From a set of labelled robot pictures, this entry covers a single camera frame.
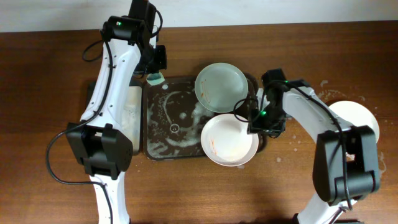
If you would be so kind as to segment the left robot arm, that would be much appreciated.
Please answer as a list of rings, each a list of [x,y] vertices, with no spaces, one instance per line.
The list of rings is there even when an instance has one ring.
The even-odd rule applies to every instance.
[[[165,46],[157,45],[154,27],[160,12],[149,1],[133,1],[128,15],[111,16],[101,29],[103,58],[93,94],[78,124],[68,124],[66,137],[79,165],[95,188],[100,223],[130,223],[124,195],[125,172],[139,135],[122,126],[128,94],[142,98],[133,76],[167,67]]]

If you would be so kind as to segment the black soapy water tray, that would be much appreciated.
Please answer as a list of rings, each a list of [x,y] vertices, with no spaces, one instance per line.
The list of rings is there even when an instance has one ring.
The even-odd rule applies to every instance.
[[[80,120],[88,120],[99,105],[103,105],[99,115],[88,125],[103,128],[106,124],[111,124],[113,129],[128,138],[135,156],[139,153],[141,143],[142,83],[135,77],[130,80],[114,77],[107,93],[104,92],[105,88],[105,83],[95,86]]]

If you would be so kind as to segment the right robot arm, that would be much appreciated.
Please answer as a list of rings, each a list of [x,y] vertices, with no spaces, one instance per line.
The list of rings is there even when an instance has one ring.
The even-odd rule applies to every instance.
[[[322,102],[305,80],[287,80],[282,69],[261,78],[264,90],[249,112],[248,133],[272,138],[293,117],[316,144],[312,181],[315,193],[293,223],[334,223],[353,205],[380,188],[377,141],[368,126],[356,126]]]

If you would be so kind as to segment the white plate front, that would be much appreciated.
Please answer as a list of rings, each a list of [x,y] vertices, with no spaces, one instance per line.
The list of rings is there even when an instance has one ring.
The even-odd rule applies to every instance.
[[[257,152],[259,137],[248,133],[248,120],[233,114],[211,118],[201,131],[201,146],[213,162],[226,167],[241,166]]]

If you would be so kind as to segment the yellow green sponge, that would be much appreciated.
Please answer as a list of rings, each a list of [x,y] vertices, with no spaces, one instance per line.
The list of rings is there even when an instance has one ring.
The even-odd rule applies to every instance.
[[[146,77],[146,81],[149,85],[155,86],[163,83],[165,81],[165,78],[161,72],[158,73],[150,73]]]

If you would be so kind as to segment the white plate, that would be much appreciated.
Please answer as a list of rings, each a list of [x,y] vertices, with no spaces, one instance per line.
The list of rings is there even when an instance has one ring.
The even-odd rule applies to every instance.
[[[259,137],[248,133],[248,120],[233,114],[211,118],[201,131],[201,146],[213,162],[226,167],[241,166],[257,152]]]
[[[369,126],[375,133],[376,142],[379,141],[379,123],[376,117],[365,106],[353,101],[337,101],[336,103],[332,103],[329,108],[355,126]]]

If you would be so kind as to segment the dark brown serving tray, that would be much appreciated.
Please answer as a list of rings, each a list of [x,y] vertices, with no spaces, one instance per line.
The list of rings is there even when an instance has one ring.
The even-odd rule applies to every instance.
[[[218,113],[206,109],[195,94],[195,77],[166,78],[143,90],[143,151],[154,161],[205,157],[204,125]]]

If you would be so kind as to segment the pale blue plate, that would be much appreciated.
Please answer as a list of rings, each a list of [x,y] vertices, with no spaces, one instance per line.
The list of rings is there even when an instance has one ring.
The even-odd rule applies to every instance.
[[[248,81],[240,69],[228,63],[212,63],[195,80],[198,101],[215,113],[232,112],[249,93]]]

